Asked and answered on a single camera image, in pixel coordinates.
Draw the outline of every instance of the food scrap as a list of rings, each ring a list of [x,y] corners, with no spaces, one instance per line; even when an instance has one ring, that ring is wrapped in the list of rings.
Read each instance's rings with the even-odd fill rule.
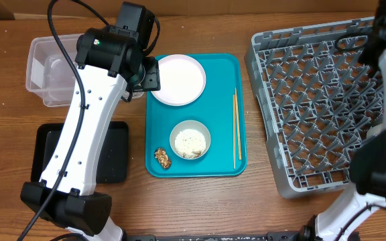
[[[168,154],[166,154],[165,149],[157,148],[157,150],[155,150],[154,157],[159,161],[159,164],[164,169],[168,169],[171,167],[172,161],[168,157]]]

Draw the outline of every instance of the wooden chopstick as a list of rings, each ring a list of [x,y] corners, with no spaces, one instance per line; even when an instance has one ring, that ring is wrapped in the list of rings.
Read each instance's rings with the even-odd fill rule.
[[[241,132],[239,131],[239,109],[238,109],[238,93],[235,88],[235,103],[236,103],[236,123],[238,126],[238,154],[239,154],[239,160],[242,160],[241,155]]]
[[[233,169],[236,169],[236,102],[233,95]]]

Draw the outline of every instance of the gray dish rack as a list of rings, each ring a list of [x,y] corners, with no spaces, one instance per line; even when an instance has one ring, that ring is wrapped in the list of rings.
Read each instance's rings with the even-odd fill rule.
[[[267,152],[285,198],[341,189],[367,131],[381,120],[380,73],[338,52],[334,40],[368,32],[373,18],[256,33],[245,56],[265,123]],[[367,37],[344,39],[346,48]]]

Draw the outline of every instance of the wood grain surface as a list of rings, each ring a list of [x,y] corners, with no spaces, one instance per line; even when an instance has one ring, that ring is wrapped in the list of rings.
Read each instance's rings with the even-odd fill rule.
[[[323,212],[339,193],[284,199],[275,186],[265,148],[263,120],[243,57],[251,36],[283,29],[366,17],[373,13],[309,13],[162,17],[161,37],[153,55],[230,53],[241,63],[249,163],[238,177],[158,179],[144,165],[146,98],[120,104],[113,120],[130,128],[129,172],[125,183],[98,185],[113,197],[111,217],[128,234],[157,236],[265,234],[299,230],[313,214]],[[102,27],[97,19],[61,19],[60,35]],[[61,123],[68,108],[48,108],[25,89],[31,41],[49,36],[46,21],[0,21],[0,240],[15,240],[33,212],[20,200],[29,180],[37,128]],[[362,240],[386,240],[386,213],[378,211],[360,228]],[[26,240],[49,240],[67,231],[38,220]]]

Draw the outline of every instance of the plastic tray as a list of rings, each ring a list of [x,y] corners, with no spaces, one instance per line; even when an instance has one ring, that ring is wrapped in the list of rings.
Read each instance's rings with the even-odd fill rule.
[[[147,93],[147,122],[145,135],[145,166],[156,177],[214,177],[235,176],[247,166],[244,107],[239,61],[230,54],[191,54],[206,73],[206,86],[202,95],[185,106],[168,106]],[[238,92],[239,123],[241,128],[241,154],[237,153],[233,169],[233,95]],[[185,120],[203,123],[211,134],[208,152],[196,160],[178,157],[170,147],[172,129]],[[165,170],[154,158],[154,151],[164,148],[172,166]]]
[[[256,33],[245,56],[265,122],[267,152],[278,192],[286,198],[341,189],[354,152],[379,122],[379,73],[340,53],[334,40],[368,32],[372,17]],[[366,37],[344,39],[347,48]]]
[[[60,35],[60,41],[74,61],[80,34]],[[32,40],[26,66],[26,89],[37,94],[48,107],[68,106],[74,92],[75,77],[53,36]],[[133,93],[132,98],[143,96]]]

